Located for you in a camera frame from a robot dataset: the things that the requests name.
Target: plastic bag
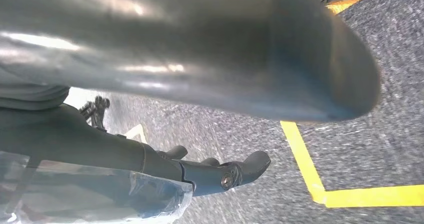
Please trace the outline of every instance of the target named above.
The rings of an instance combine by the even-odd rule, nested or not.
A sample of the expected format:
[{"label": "plastic bag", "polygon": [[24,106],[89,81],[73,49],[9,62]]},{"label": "plastic bag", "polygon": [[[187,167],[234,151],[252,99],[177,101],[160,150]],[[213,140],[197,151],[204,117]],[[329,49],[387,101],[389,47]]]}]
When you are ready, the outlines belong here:
[{"label": "plastic bag", "polygon": [[127,170],[41,161],[0,152],[0,223],[168,224],[193,187]]}]

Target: floor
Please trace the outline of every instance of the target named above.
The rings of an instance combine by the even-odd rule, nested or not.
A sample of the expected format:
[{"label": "floor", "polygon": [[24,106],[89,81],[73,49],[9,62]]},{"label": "floor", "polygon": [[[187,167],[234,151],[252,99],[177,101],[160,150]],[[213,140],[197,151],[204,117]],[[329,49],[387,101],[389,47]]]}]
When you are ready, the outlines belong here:
[{"label": "floor", "polygon": [[[339,14],[369,45],[382,96],[369,115],[342,123],[299,123],[327,190],[424,184],[424,0],[362,0]],[[100,92],[71,90],[77,107]],[[254,184],[194,198],[177,224],[422,224],[424,207],[328,209],[312,201],[278,121],[130,95],[111,101],[105,126],[142,124],[147,142],[184,145],[188,160],[243,160],[265,150],[269,170]]]}]

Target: bolt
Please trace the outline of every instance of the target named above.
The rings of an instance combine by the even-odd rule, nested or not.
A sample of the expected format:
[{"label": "bolt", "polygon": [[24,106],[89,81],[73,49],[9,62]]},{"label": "bolt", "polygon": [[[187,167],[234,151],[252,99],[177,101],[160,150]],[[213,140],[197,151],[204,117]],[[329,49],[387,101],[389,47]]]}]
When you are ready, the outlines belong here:
[{"label": "bolt", "polygon": [[221,180],[221,185],[225,190],[228,190],[233,185],[233,177],[229,173],[225,173]]}]

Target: gray fabric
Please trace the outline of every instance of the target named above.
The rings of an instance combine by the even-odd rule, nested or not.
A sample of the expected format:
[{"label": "gray fabric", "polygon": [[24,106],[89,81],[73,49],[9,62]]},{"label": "gray fabric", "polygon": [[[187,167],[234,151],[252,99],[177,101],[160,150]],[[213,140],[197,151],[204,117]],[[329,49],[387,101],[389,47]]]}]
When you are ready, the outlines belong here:
[{"label": "gray fabric", "polygon": [[0,107],[42,110],[59,106],[69,87],[34,84],[10,74],[0,65]]}]

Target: dark gray chair part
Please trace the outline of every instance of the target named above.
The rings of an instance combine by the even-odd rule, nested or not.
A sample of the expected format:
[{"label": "dark gray chair part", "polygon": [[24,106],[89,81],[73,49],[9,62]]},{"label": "dark gray chair part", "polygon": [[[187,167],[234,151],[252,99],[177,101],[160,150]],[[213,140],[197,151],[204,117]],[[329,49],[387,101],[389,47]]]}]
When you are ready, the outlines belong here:
[{"label": "dark gray chair part", "polygon": [[278,120],[370,111],[379,72],[318,0],[0,0],[0,106],[69,86]]}]

